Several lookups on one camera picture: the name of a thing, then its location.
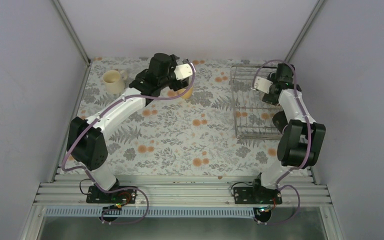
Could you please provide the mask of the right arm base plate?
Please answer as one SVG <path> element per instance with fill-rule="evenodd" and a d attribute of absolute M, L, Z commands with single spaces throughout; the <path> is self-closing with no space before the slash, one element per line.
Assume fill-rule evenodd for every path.
<path fill-rule="evenodd" d="M 233 197 L 236 205 L 281 205 L 283 203 L 279 190 L 265 187 L 257 190 L 250 186 L 234 187 Z"/>

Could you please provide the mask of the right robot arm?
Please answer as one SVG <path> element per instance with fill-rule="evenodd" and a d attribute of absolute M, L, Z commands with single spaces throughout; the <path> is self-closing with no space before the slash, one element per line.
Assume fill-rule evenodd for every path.
<path fill-rule="evenodd" d="M 252 200 L 262 204 L 279 198 L 281 182 L 289 174 L 317 163 L 326 127 L 310 115 L 293 65 L 281 62 L 267 77 L 255 73 L 252 89 L 263 93 L 264 103 L 282 108 L 272 117 L 281 133 L 276 150 L 279 162 L 268 173 L 260 173 L 250 191 Z"/>

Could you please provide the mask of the yellow mug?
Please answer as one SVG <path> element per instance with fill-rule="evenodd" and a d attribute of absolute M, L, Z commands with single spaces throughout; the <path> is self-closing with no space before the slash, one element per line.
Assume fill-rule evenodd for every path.
<path fill-rule="evenodd" d="M 177 94 L 184 100 L 189 99 L 194 91 L 194 87 L 188 89 L 182 88 L 177 91 Z"/>

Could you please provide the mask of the cream ribbed mug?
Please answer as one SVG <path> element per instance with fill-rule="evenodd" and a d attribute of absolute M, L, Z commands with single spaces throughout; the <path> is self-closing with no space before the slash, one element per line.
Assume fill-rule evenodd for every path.
<path fill-rule="evenodd" d="M 120 94 L 125 90 L 128 78 L 129 74 L 125 70 L 109 70 L 102 76 L 106 91 L 114 95 Z"/>

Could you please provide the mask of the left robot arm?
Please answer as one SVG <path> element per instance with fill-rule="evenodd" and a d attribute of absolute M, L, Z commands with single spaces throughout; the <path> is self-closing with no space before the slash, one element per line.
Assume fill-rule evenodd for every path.
<path fill-rule="evenodd" d="M 120 190 L 117 178 L 106 164 L 106 141 L 130 115 L 154 100 L 164 100 L 160 96 L 163 89 L 187 92 L 192 88 L 195 66 L 188 59 L 179 64 L 178 59 L 174 54 L 156 53 L 116 100 L 85 119 L 75 117 L 69 125 L 61 169 L 85 171 L 99 189 L 99 196 L 108 203 L 114 202 Z"/>

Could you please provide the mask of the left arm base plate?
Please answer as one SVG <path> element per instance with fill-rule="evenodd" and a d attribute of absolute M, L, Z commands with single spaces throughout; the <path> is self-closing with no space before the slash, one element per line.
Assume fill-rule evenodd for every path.
<path fill-rule="evenodd" d="M 136 201 L 137 190 L 125 189 L 115 193 L 104 193 L 96 186 L 90 186 L 86 196 L 88 204 L 113 204 L 124 205 L 134 204 Z"/>

